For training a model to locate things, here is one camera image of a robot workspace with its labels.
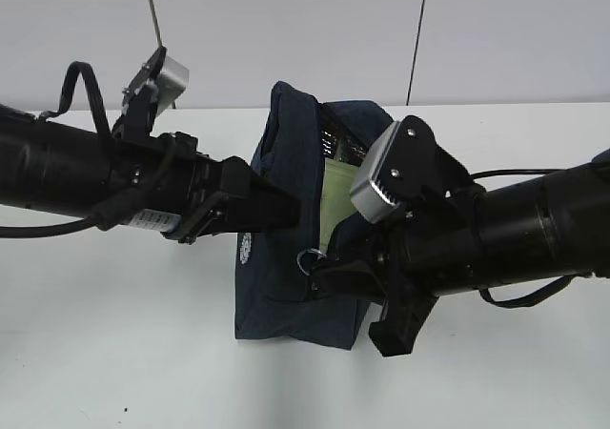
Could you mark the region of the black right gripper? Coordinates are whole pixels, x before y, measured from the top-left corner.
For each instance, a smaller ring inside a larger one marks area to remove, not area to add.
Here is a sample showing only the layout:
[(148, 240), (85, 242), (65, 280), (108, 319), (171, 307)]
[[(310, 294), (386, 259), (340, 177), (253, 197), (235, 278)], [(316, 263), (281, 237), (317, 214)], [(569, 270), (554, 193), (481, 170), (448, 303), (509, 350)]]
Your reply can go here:
[(349, 257), (325, 260), (314, 266), (311, 278), (319, 290), (382, 303), (388, 296), (392, 268), (398, 263), (423, 294), (389, 298), (368, 335), (383, 357), (409, 355), (417, 335), (437, 303), (435, 296), (481, 289), (481, 242), (475, 225), (475, 203), (481, 186), (472, 180), (455, 181), (440, 191), (415, 184), (410, 202), (366, 182), (366, 220), (375, 225), (371, 259)]

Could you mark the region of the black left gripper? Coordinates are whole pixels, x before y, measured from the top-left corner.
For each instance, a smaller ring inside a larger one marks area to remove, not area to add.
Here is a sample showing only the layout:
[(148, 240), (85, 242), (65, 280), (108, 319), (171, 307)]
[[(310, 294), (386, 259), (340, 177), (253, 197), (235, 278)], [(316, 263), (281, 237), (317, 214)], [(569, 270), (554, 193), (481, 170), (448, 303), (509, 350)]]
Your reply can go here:
[(220, 233), (269, 232), (299, 224), (300, 200), (293, 194), (243, 159), (219, 162), (196, 145), (197, 139), (185, 133), (116, 137), (107, 228), (151, 229), (180, 244), (194, 244), (222, 215)]

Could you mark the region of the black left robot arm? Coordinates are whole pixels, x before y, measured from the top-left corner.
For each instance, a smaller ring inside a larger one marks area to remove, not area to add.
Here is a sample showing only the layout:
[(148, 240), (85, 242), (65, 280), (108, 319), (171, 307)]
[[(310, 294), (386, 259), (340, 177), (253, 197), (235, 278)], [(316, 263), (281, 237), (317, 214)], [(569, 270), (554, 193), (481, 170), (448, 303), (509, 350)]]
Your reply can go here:
[(47, 114), (1, 109), (1, 202), (64, 215), (43, 226), (4, 226), (9, 239), (46, 238), (125, 225), (192, 244), (202, 235), (297, 226), (300, 202), (243, 159), (216, 161), (186, 133), (89, 132)]

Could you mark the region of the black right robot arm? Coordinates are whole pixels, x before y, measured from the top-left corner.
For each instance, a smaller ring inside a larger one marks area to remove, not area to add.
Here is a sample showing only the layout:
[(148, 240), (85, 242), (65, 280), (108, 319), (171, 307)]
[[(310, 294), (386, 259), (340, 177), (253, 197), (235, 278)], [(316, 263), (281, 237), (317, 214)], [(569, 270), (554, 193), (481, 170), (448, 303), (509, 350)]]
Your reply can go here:
[(500, 303), (529, 308), (579, 277), (609, 274), (609, 155), (487, 191), (466, 180), (448, 197), (402, 209), (335, 247), (311, 271), (324, 293), (379, 304), (369, 336), (385, 357), (413, 351), (442, 296), (540, 281)]

